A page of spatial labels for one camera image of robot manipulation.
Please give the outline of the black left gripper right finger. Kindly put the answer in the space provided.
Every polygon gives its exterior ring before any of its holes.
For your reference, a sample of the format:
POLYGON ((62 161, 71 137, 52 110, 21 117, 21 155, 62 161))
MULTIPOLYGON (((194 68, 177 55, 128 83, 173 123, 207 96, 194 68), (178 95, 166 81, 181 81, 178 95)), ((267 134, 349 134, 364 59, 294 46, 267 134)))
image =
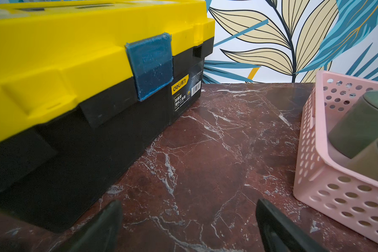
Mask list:
POLYGON ((267 199, 259 199, 256 220, 266 252, 326 252, 267 199))

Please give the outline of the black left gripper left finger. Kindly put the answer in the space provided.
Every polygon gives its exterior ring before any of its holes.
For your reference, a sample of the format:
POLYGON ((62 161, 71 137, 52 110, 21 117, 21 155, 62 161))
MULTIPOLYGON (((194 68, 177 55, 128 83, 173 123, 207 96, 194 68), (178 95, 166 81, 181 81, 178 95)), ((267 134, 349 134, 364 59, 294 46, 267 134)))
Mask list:
POLYGON ((58 251, 113 252, 116 248, 122 220, 121 202, 112 201, 58 247, 58 251))

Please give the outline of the yellow-green canister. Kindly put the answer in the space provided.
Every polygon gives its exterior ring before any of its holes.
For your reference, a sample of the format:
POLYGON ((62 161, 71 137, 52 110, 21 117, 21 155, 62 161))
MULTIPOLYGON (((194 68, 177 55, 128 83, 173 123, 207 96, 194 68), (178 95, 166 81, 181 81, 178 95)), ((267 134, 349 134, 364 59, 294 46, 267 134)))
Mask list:
POLYGON ((378 138, 352 158, 346 168, 378 181, 378 138))

